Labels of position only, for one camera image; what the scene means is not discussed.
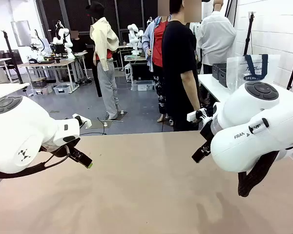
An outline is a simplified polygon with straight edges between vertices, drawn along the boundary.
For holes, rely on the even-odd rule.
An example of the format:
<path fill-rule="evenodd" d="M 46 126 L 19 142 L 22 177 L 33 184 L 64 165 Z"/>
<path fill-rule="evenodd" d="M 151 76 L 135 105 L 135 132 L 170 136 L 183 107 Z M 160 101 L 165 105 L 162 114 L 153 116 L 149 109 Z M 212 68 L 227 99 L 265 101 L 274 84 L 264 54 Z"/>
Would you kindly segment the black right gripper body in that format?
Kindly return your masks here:
<path fill-rule="evenodd" d="M 203 120 L 203 127 L 200 131 L 201 136 L 206 140 L 206 145 L 210 146 L 210 143 L 214 137 L 211 130 L 212 118 Z"/>

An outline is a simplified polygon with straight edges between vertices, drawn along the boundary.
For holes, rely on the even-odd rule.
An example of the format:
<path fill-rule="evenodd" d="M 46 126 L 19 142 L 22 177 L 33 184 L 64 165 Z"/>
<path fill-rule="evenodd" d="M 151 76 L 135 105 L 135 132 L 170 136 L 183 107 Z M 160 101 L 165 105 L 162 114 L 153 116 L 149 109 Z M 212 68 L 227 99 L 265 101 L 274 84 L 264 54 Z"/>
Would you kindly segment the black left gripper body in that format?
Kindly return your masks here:
<path fill-rule="evenodd" d="M 75 147 L 80 141 L 80 138 L 72 140 L 54 151 L 56 157 L 66 157 L 70 154 L 72 157 L 79 157 L 80 151 Z"/>

